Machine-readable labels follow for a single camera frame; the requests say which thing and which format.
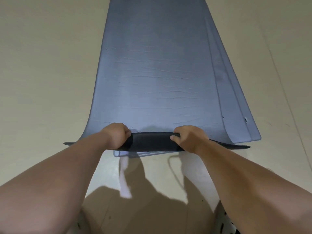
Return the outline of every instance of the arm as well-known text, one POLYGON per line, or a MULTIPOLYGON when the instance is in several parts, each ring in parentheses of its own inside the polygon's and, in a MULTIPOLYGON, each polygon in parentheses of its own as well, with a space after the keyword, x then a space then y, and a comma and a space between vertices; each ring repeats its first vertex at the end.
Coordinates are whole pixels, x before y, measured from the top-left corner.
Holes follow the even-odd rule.
POLYGON ((0 187, 0 233, 64 233, 79 213, 106 149, 131 135, 113 123, 34 165, 0 187))
POLYGON ((204 162, 220 200, 242 234, 311 233, 312 194, 268 169, 210 141, 194 126, 171 137, 204 162))

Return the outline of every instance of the right hand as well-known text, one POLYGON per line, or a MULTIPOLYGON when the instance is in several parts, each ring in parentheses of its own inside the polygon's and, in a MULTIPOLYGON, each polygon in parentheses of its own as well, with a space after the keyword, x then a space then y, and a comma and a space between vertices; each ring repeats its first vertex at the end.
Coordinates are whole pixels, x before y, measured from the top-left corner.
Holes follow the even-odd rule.
POLYGON ((174 133, 179 133, 180 137, 172 135, 170 139, 190 153, 196 153, 200 145, 209 140, 205 132, 196 126, 180 126, 174 129, 174 133))

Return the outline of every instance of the yoga mat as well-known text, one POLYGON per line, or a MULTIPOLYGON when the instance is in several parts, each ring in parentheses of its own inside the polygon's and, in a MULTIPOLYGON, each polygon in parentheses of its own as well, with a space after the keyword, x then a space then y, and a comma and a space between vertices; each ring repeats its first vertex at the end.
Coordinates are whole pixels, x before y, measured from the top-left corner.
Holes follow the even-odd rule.
MULTIPOLYGON (((205 0, 110 1, 81 138, 113 122, 162 135, 191 124, 229 146, 261 139, 205 0)), ((172 152, 166 138, 158 140, 158 151, 129 151, 172 152)))

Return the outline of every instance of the tile floor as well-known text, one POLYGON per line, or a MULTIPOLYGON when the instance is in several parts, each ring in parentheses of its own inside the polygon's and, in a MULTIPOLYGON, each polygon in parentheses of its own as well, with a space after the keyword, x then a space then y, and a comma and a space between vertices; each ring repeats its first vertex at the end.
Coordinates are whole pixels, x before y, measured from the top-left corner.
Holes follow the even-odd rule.
MULTIPOLYGON (((241 155, 312 192, 312 0, 206 1, 262 135, 241 155)), ((0 0, 0 184, 82 133, 108 3, 0 0)), ((197 156, 130 160, 131 200, 118 174, 105 152, 84 203, 95 233, 208 232, 218 196, 197 156)))

